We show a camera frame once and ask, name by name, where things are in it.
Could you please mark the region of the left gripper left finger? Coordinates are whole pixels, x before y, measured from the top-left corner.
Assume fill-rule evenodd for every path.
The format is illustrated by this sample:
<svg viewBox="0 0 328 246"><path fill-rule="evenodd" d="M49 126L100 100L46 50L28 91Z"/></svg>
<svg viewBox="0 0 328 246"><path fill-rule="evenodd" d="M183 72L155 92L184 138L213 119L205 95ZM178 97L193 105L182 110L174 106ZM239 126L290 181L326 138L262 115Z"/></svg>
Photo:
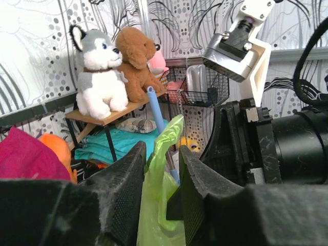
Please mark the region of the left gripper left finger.
<svg viewBox="0 0 328 246"><path fill-rule="evenodd" d="M1 245L136 245L146 144L79 184L1 181Z"/></svg>

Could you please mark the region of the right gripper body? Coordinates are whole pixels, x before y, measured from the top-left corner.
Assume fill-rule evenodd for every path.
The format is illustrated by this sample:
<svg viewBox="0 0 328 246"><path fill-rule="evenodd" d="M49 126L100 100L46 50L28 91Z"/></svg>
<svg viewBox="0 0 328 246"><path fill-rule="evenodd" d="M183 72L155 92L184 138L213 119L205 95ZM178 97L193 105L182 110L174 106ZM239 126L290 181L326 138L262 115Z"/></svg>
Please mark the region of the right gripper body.
<svg viewBox="0 0 328 246"><path fill-rule="evenodd" d="M240 186L281 183L268 109L256 107L252 98L217 106L213 131L200 160Z"/></svg>

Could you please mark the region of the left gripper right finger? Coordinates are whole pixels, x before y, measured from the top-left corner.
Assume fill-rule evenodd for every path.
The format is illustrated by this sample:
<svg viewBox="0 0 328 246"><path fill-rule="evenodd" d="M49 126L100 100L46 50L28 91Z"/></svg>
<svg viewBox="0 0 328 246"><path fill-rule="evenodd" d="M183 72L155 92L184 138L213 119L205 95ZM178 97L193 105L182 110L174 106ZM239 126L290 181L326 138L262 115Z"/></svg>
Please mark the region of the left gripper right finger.
<svg viewBox="0 0 328 246"><path fill-rule="evenodd" d="M241 187L179 149L186 245L327 245L327 186Z"/></svg>

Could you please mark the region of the green plastic trash bag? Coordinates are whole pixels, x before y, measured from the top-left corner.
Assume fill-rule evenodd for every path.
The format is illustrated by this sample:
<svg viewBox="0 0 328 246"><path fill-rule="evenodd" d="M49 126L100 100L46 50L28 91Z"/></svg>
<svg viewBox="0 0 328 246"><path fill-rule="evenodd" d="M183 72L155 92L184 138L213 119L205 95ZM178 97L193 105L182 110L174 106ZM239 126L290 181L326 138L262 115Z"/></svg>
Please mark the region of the green plastic trash bag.
<svg viewBox="0 0 328 246"><path fill-rule="evenodd" d="M166 171L166 152L178 142L183 123L182 115L175 116L154 141L142 186L137 245L186 244L183 222L166 219L167 202L178 188L176 180Z"/></svg>

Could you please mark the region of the blue floor mop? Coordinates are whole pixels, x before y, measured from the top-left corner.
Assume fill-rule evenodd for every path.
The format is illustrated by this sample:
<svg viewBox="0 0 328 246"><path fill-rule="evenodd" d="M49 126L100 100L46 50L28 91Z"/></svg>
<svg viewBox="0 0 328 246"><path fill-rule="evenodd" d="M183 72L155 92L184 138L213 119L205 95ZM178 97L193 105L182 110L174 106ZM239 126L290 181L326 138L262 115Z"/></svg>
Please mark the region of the blue floor mop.
<svg viewBox="0 0 328 246"><path fill-rule="evenodd" d="M155 122L156 122L156 125L157 125L157 129L158 129L158 132L160 134L165 129L165 125L164 125L161 109L160 109L160 106L159 106L159 103L158 103L157 95L156 95L155 90L152 86L147 87L147 95L148 95L149 103L150 103L150 106L151 106L151 109L152 109L152 112L153 112L153 115L154 115L154 119L155 119ZM170 174L175 179L175 181L178 184L180 184L180 179L179 179L177 170L174 166L174 161L173 161L172 155L171 155L169 150L167 150L167 152L166 152L166 159L167 159Z"/></svg>

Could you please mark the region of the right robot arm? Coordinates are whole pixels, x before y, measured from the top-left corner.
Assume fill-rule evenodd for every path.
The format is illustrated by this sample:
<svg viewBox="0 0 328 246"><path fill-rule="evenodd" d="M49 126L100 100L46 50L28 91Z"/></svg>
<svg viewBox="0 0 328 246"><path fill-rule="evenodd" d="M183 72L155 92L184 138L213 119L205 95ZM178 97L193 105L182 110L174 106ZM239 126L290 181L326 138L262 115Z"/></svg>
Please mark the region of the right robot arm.
<svg viewBox="0 0 328 246"><path fill-rule="evenodd" d="M230 181L327 183L327 105L274 119L252 98L217 106L201 161Z"/></svg>

